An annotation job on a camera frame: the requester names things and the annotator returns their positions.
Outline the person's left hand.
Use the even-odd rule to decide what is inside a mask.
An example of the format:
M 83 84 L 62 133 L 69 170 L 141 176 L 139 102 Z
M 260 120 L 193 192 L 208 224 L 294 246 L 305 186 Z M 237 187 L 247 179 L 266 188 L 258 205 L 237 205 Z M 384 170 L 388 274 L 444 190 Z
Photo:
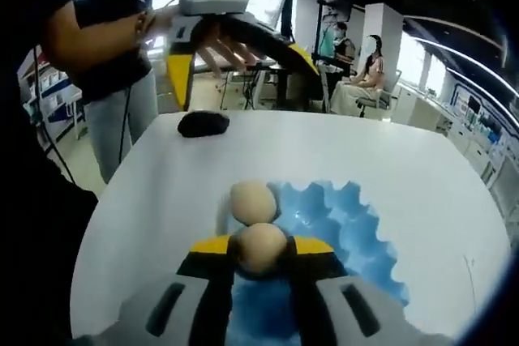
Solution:
M 182 16 L 182 13 L 177 6 L 143 11 L 137 18 L 137 37 L 143 40 L 168 32 L 178 16 Z M 221 71 L 212 53 L 224 58 L 239 71 L 244 71 L 247 65 L 255 64 L 255 56 L 251 51 L 244 44 L 223 35 L 220 31 L 220 24 L 215 21 L 210 21 L 199 34 L 196 53 L 209 66 L 215 76 L 220 76 Z

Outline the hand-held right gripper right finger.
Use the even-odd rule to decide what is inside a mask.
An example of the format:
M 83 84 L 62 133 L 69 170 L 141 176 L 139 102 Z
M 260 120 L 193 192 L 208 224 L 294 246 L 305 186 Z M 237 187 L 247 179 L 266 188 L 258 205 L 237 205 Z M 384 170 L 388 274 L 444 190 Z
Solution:
M 410 324 L 402 305 L 359 276 L 313 237 L 290 236 L 285 275 L 302 345 L 451 345 Z

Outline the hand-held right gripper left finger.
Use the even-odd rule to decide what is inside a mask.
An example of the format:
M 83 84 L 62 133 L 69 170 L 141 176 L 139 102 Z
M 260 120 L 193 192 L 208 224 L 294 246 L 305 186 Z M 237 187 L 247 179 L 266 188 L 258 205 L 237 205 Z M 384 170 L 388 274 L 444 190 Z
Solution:
M 175 273 L 137 290 L 116 322 L 78 345 L 223 345 L 232 310 L 236 238 L 195 243 Z

